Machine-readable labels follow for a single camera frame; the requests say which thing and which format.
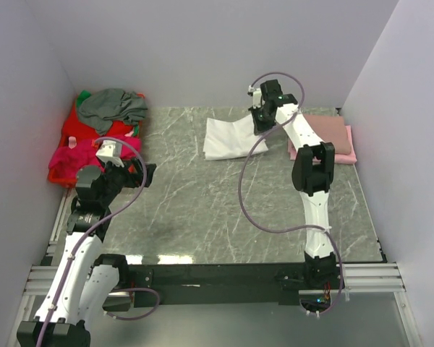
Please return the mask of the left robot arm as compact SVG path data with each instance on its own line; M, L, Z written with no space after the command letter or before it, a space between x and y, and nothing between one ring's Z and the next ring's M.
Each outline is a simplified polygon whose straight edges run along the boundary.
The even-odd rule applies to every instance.
M155 170L136 158L79 170L61 262L34 318L17 328L20 346L90 345L91 323L108 295L132 285L126 257L101 253L109 206L125 187L150 186Z

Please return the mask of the white t-shirt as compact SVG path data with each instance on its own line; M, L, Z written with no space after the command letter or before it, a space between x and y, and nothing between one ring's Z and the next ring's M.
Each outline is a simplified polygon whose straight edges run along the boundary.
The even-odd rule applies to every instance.
M251 115L238 121L207 118L203 152L207 161L229 160L248 156L261 138L254 134Z

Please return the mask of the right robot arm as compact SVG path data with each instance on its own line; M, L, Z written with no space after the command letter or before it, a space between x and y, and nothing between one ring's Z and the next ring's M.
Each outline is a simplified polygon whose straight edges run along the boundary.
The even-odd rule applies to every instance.
M306 244L304 281L321 286L337 276L336 255L326 231L328 198L334 175L335 148L325 142L299 109L292 94L284 94L278 80L248 87L254 133L262 134L281 124L296 150L292 183L299 192L305 213Z

